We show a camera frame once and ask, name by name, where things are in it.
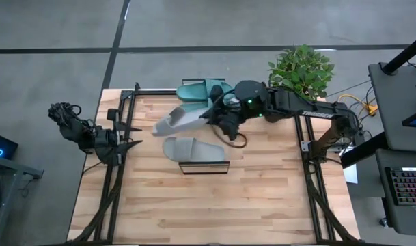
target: rgb keyboard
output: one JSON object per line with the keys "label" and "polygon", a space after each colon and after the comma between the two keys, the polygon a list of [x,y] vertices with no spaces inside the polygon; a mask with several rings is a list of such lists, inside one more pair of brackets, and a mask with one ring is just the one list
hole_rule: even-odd
{"label": "rgb keyboard", "polygon": [[386,168],[396,205],[416,206],[416,167]]}

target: slide sandal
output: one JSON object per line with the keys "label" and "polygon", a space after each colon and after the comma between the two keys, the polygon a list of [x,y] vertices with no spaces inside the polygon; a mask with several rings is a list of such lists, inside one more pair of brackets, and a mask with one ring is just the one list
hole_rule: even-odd
{"label": "slide sandal", "polygon": [[155,137],[168,136],[181,131],[202,127],[208,119],[199,118],[209,108],[203,108],[186,112],[181,107],[176,107],[169,115],[160,119],[153,127],[152,135]]}
{"label": "slide sandal", "polygon": [[205,81],[201,83],[179,86],[176,90],[176,94],[181,101],[200,102],[208,99],[214,85],[220,85],[224,92],[232,90],[232,86],[228,85],[223,80],[205,79]]}
{"label": "slide sandal", "polygon": [[162,145],[164,155],[176,162],[224,161],[224,148],[194,137],[168,137]]}

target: green leaves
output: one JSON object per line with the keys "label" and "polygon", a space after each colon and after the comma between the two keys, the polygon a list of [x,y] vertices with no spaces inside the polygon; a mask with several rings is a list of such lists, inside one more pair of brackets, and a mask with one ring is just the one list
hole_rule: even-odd
{"label": "green leaves", "polygon": [[325,97],[327,83],[332,79],[334,64],[330,59],[306,44],[294,50],[284,50],[269,62],[269,80],[274,87],[282,86],[303,98],[316,100]]}
{"label": "green leaves", "polygon": [[328,65],[328,69],[326,70],[327,72],[330,72],[333,70],[333,68],[335,67],[335,64],[329,64]]}
{"label": "green leaves", "polygon": [[293,84],[291,83],[291,81],[287,80],[287,79],[282,79],[282,85],[286,86],[288,88],[293,88]]}
{"label": "green leaves", "polygon": [[292,72],[291,73],[291,79],[294,81],[294,82],[299,82],[299,75],[297,74],[297,72]]}

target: butcher block tabletop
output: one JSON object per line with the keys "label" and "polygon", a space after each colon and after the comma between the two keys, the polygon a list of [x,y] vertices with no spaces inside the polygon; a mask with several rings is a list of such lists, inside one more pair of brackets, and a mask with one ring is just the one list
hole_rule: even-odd
{"label": "butcher block tabletop", "polygon": [[[97,124],[112,128],[112,122],[106,119],[107,109],[118,108],[121,91],[103,91]],[[132,126],[142,131],[130,137],[143,142],[130,149],[126,159],[113,242],[315,243],[294,119],[274,124],[264,118],[247,120],[240,125],[240,132],[249,142],[241,149],[223,144],[208,125],[178,133],[177,136],[223,146],[230,161],[228,174],[184,175],[179,165],[163,154],[165,137],[150,133],[154,124],[180,103],[176,96],[136,97]],[[321,119],[313,119],[312,123],[317,138],[331,125]],[[235,144],[242,144],[240,137]],[[336,154],[330,157],[338,159]],[[84,168],[97,162],[97,157],[90,155]],[[105,172],[106,166],[99,165],[83,175],[68,239],[78,236],[98,210]],[[322,164],[322,172],[331,210],[359,238],[341,165],[328,161]],[[327,238],[320,209],[319,218],[323,238]]]}

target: gray floor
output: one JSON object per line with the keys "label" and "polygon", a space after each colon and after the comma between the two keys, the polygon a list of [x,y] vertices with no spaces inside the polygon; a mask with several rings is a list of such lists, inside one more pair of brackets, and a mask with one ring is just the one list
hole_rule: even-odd
{"label": "gray floor", "polygon": [[[0,49],[111,47],[123,0],[0,0]],[[409,44],[415,0],[132,0],[120,46]],[[335,66],[327,92],[368,80],[367,65],[399,50],[323,51]],[[110,88],[177,87],[183,78],[266,81],[277,52],[119,54]],[[3,245],[66,239],[85,155],[62,139],[46,110],[67,101],[93,118],[109,54],[0,55],[0,134],[20,144],[16,160],[45,169],[17,203]],[[369,83],[347,91],[363,98]],[[328,100],[336,100],[338,94]],[[363,122],[380,133],[379,115]],[[416,245],[377,224],[380,200],[352,192],[361,238]]]}

